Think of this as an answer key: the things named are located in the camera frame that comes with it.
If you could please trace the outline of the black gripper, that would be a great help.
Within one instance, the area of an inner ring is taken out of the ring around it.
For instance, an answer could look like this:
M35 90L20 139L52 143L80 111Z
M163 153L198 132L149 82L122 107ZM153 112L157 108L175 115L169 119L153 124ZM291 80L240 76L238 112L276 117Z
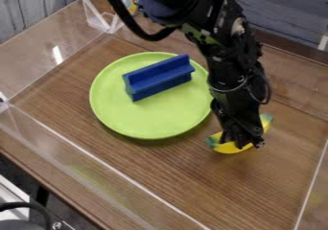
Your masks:
M264 142L260 106L268 103L266 82L261 77L244 77L232 85L208 78L213 96L212 110L222 126L220 143L234 142L237 149Z

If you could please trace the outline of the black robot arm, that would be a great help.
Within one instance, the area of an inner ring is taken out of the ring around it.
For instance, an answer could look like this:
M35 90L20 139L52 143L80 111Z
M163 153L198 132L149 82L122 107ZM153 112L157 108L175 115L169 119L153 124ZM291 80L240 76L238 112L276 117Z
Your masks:
M236 0L135 0L143 16L163 27L154 34L143 31L122 0L107 1L142 39L159 41L183 33L208 63L210 107L224 129L218 143L237 149L261 146L260 107L270 102L272 86L260 62L261 42Z

